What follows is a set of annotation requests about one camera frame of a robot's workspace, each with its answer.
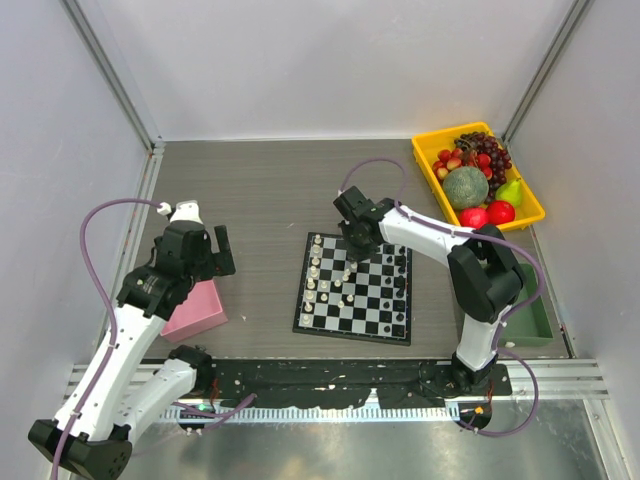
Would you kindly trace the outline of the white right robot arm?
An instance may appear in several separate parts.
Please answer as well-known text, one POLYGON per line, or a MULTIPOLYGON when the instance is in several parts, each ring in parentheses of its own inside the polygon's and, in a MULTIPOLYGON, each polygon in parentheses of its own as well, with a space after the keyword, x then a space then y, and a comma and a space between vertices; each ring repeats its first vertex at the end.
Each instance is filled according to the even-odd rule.
POLYGON ((407 247, 448 270, 456 302, 464 313, 459 344, 452 355, 451 381, 465 394, 484 387, 498 354, 500 321, 512 310, 525 274, 501 231, 457 228, 402 206, 390 198, 374 202, 355 186, 333 205, 349 259, 368 260, 383 244, 407 247))

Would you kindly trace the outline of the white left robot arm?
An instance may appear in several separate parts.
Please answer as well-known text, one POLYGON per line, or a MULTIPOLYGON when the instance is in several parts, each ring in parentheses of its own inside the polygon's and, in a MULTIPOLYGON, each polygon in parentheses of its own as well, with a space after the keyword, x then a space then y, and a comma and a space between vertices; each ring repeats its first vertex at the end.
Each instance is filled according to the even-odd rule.
POLYGON ((179 346, 135 392, 127 391, 155 338, 195 284, 235 273, 223 225, 178 220, 154 241, 154 258, 124 279, 114 320, 72 396, 28 439, 53 468, 86 479, 118 478, 145 430, 173 402, 206 396, 214 383, 212 358, 179 346))

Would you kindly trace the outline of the black and white chessboard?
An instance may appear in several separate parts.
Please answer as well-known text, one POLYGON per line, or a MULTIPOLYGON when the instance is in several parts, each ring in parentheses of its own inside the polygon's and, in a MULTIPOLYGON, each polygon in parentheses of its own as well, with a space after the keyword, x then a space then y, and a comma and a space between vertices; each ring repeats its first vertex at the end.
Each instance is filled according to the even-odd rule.
POLYGON ((356 262, 341 236, 310 232, 292 331, 409 346, 412 266, 404 246, 384 243, 356 262))

